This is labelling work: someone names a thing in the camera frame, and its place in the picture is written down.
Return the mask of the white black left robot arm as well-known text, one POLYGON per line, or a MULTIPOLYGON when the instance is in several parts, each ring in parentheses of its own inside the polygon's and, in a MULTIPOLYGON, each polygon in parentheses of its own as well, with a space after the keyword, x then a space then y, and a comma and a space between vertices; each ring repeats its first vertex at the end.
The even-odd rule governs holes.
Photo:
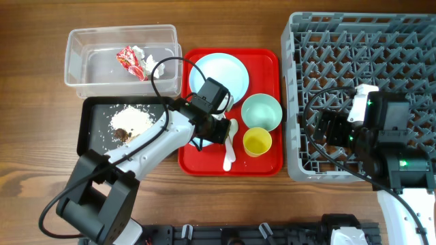
POLYGON ((161 98, 164 112, 144 133, 117 149, 83 153, 65 189, 53 201, 56 213, 95 244, 138 244, 142 225, 132 217, 141 180, 170 153, 193 138, 224 144, 230 120, 215 109, 222 99, 161 98))

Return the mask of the white tissue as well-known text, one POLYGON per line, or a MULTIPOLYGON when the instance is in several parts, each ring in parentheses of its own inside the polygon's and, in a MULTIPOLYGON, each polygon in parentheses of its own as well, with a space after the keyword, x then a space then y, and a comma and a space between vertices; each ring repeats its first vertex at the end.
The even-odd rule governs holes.
POLYGON ((157 61, 154 60, 153 55, 150 54, 147 57, 145 57, 144 51, 137 46, 134 46, 132 50, 134 51, 134 54, 139 62, 145 80, 147 80, 150 75, 153 75, 153 77, 157 79, 163 76, 164 69, 165 69, 165 65, 163 63, 157 67, 154 73, 152 73, 153 69, 157 64, 157 61))

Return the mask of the red snack wrapper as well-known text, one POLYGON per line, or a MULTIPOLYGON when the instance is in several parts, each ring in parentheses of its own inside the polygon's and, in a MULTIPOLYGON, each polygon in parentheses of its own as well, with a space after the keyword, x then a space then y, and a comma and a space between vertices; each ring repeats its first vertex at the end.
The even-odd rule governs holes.
POLYGON ((134 49, 127 46, 116 54, 117 61, 132 75, 135 75, 139 81, 148 80, 134 49))

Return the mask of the light blue bowl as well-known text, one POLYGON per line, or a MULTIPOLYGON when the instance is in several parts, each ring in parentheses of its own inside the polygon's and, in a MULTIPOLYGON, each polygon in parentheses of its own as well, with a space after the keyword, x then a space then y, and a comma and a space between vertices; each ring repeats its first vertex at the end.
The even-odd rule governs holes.
POLYGON ((201 140, 200 138, 195 137, 189 142, 189 144, 192 146, 195 146, 195 145, 202 146, 204 148, 204 147, 210 146, 213 143, 208 141, 208 140, 201 140))

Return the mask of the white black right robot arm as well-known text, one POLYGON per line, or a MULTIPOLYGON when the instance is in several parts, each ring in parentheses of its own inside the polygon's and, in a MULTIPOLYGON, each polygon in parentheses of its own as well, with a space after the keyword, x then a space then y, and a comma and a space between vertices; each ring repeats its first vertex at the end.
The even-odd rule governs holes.
POLYGON ((361 103, 362 122, 331 110, 317 113, 312 144, 349 148, 377 193, 390 244, 435 243, 435 179, 428 154, 407 145, 409 102, 404 95, 371 91, 361 103))

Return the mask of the mint green bowl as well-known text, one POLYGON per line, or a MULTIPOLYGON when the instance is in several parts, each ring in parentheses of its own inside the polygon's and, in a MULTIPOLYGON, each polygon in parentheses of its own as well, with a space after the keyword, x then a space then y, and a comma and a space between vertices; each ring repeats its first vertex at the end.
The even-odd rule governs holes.
POLYGON ((241 116, 248 128, 261 127, 272 131, 280 125, 283 112, 281 104, 273 96, 258 93, 243 102, 241 116))

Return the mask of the white plastic spoon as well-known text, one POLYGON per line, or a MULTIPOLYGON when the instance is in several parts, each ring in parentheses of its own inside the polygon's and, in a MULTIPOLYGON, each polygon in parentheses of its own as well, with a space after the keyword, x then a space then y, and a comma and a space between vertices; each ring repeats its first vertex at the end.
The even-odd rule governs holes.
MULTIPOLYGON (((233 147, 233 142, 234 142, 234 136, 236 135, 238 131, 238 122, 236 119, 231 119, 230 120, 230 131, 228 134, 228 138, 230 139, 231 143, 232 143, 232 147, 233 147)), ((236 160, 236 155, 234 153, 234 157, 232 158, 232 162, 235 162, 236 160)))

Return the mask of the brown food chunk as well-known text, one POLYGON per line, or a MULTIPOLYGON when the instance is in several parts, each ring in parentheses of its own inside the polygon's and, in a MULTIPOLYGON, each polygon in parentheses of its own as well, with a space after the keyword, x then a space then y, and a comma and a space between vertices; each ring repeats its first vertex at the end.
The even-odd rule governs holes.
POLYGON ((131 133, 128 133, 126 130, 124 130, 122 128, 118 128, 114 132, 114 137, 116 139, 118 139, 119 141, 125 143, 130 139, 131 133))

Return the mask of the white rice pile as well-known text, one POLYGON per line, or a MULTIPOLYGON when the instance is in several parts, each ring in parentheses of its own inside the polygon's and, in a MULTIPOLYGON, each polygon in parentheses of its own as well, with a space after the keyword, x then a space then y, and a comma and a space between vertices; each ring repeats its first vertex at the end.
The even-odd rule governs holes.
POLYGON ((113 129, 123 129, 132 136, 144 133, 154 124, 155 119, 148 112, 143 112, 130 105, 117 112, 110 120, 110 126, 113 129))

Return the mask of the yellow cup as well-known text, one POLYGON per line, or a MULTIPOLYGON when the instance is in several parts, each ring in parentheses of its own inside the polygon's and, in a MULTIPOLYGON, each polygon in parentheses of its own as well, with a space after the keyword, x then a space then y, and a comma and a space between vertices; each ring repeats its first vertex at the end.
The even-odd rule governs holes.
POLYGON ((243 147, 250 157, 259 157, 268 152, 272 142, 270 133, 261 127, 250 128, 243 135, 243 147))

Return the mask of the light blue plate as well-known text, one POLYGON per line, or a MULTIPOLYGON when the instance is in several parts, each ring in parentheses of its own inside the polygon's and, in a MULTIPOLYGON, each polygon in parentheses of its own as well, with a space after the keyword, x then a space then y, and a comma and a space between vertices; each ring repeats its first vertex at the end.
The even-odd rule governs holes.
POLYGON ((206 78, 212 78, 224 85, 238 103, 249 88, 249 73, 235 56, 225 53, 212 53, 196 62, 206 78))

